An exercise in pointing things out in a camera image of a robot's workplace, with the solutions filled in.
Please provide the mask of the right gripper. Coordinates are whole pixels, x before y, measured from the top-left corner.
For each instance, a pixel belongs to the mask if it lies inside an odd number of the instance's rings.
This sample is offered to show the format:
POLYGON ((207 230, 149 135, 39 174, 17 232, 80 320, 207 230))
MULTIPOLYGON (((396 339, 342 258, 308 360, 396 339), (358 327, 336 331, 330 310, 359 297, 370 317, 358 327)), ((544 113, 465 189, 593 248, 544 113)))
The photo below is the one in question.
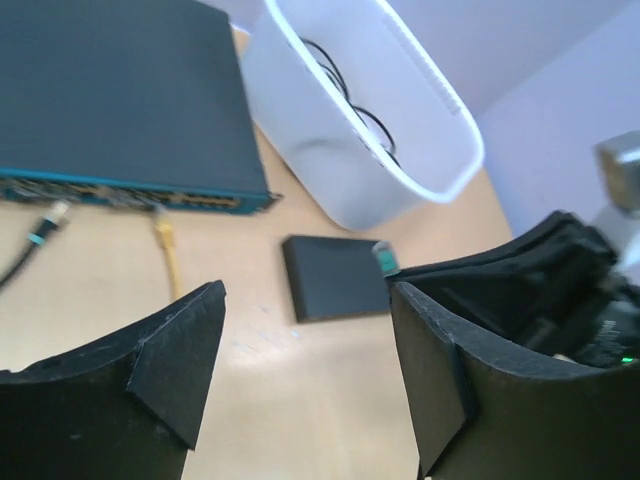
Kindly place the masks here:
POLYGON ((609 368, 639 359, 639 287, 620 259, 599 229, 557 210, 501 247, 394 280, 530 350, 609 368))

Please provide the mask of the small black network switch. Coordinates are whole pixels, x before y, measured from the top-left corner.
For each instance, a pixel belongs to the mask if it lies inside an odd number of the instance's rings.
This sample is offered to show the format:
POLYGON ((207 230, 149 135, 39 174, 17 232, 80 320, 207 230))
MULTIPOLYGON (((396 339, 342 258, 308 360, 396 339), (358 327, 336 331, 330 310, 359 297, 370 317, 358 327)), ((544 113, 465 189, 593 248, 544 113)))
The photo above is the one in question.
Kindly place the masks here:
POLYGON ((296 320, 313 323, 389 311, 374 240, 291 235, 281 243, 296 320))

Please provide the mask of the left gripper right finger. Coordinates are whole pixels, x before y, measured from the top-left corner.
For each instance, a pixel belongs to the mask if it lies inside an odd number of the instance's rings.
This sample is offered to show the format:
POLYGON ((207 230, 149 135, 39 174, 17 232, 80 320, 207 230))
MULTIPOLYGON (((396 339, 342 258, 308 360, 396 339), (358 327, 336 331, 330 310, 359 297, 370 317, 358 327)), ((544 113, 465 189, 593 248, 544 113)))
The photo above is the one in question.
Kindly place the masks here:
POLYGON ((536 353, 403 282, 391 311, 421 477, 638 477, 637 363, 598 369, 536 353))

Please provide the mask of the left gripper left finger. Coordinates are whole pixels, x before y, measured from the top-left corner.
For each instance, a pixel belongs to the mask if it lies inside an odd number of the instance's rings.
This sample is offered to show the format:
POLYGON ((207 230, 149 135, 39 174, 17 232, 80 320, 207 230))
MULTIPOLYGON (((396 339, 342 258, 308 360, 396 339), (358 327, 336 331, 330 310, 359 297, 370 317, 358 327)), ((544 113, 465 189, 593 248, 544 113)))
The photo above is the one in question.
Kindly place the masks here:
POLYGON ((19 372, 1 373, 4 479, 179 479, 196 447, 226 290, 166 308, 19 372))

